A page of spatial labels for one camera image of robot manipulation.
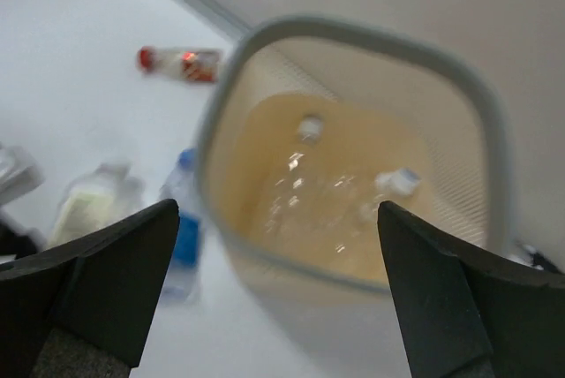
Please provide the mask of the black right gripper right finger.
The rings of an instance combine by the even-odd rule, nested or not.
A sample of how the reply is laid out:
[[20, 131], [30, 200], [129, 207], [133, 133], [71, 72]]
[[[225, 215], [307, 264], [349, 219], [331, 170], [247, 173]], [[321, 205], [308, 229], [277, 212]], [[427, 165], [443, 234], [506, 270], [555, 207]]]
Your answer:
[[393, 202], [380, 246], [414, 377], [562, 377], [564, 277], [489, 253]]

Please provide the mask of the white label clear bottle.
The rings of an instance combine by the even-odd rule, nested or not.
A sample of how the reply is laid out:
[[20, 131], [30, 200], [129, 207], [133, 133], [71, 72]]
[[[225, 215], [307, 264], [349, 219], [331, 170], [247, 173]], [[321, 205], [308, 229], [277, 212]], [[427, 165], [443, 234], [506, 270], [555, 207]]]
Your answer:
[[131, 174], [128, 162], [101, 163], [68, 185], [46, 247], [85, 237], [136, 213], [143, 192], [144, 182]]

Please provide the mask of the blue label plastic bottle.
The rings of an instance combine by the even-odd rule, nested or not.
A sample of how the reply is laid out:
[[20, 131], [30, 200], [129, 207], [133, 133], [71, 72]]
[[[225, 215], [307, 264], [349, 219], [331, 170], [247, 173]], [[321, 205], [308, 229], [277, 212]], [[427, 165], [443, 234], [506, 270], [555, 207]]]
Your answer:
[[178, 208], [176, 243], [162, 287], [162, 299], [185, 302], [197, 286], [202, 243], [202, 219], [195, 188], [196, 150], [187, 148], [177, 157], [161, 194]]

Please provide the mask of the clear crushed plastic bottle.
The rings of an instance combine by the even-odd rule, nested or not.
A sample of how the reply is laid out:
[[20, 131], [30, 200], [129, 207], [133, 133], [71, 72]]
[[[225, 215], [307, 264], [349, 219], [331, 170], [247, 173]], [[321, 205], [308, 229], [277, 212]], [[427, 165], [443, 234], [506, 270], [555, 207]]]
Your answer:
[[415, 196], [420, 183], [420, 176], [409, 168], [352, 177], [341, 198], [344, 205], [342, 219], [358, 229], [375, 226], [382, 202], [405, 205]]

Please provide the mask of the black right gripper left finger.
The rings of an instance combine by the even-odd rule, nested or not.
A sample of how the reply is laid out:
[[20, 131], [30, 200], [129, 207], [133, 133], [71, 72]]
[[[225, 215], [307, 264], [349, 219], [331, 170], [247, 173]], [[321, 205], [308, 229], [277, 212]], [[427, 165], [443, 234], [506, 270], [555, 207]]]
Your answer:
[[1, 266], [3, 377], [127, 377], [141, 360], [175, 245], [162, 200]]

